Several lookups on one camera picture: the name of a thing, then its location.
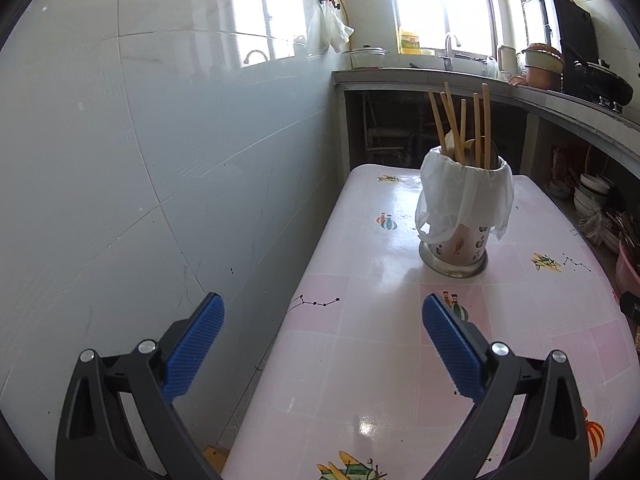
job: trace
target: pink plastic basket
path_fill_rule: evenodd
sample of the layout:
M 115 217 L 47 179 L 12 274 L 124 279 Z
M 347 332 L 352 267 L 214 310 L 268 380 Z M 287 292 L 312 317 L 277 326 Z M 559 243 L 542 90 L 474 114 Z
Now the pink plastic basket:
M 622 242 L 620 242 L 618 247 L 620 248 L 620 254 L 616 262 L 616 284 L 618 285 L 620 295 L 630 290 L 633 294 L 640 297 L 640 278 L 626 257 Z

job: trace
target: black appliance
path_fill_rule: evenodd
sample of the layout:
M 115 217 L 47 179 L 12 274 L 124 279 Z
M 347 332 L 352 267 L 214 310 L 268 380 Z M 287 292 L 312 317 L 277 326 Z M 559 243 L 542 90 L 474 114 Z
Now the black appliance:
M 583 78 L 575 68 L 578 58 L 564 46 L 564 42 L 574 45 L 584 60 L 598 63 L 598 41 L 591 15 L 570 0 L 527 0 L 522 9 L 528 44 L 546 43 L 564 56 L 562 93 L 600 104 L 599 98 L 584 88 Z

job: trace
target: faucet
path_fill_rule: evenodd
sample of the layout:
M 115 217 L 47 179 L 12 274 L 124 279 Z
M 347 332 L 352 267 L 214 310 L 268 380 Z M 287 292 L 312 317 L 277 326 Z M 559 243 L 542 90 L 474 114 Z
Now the faucet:
M 453 32 L 447 32 L 444 36 L 444 56 L 440 56 L 444 61 L 444 70 L 448 72 L 453 72 L 453 65 L 451 62 L 451 58 L 453 58 L 453 50 L 451 48 L 451 38 L 456 40 L 456 47 L 461 47 L 462 45 L 458 41 L 458 37 Z
M 251 54 L 254 54 L 255 52 L 259 52 L 260 54 L 262 54 L 262 55 L 264 56 L 264 60 L 265 60 L 265 61 L 268 61 L 268 60 L 269 60 L 269 58 L 267 57 L 267 55 L 266 55 L 263 51 L 258 50 L 258 49 L 256 48 L 255 50 L 250 51 L 250 52 L 246 55 L 246 57 L 244 58 L 244 61 L 243 61 L 242 63 L 243 63 L 243 64 L 245 64 L 245 65 L 248 65 L 248 64 L 249 64 L 249 56 L 251 56 Z

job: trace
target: metal base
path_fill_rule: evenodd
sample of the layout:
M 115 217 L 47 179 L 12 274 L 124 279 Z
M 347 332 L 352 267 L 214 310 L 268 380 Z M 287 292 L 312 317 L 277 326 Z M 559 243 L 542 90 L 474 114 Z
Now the metal base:
M 465 267 L 451 265 L 438 259 L 438 257 L 431 252 L 428 245 L 423 241 L 420 242 L 418 252 L 420 253 L 422 260 L 430 266 L 431 269 L 451 278 L 471 278 L 476 274 L 480 274 L 486 267 L 487 261 L 489 260 L 485 250 L 484 253 L 482 253 L 482 257 L 472 265 Z

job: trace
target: brown pot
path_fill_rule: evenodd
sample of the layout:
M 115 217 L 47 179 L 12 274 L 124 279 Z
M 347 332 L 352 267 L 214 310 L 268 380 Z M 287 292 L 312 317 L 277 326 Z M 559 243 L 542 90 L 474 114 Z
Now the brown pot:
M 533 88 L 539 88 L 541 90 L 553 90 L 559 92 L 562 89 L 562 76 L 551 72 L 551 70 L 545 70 L 544 68 L 538 68 L 535 66 L 526 67 L 527 86 Z

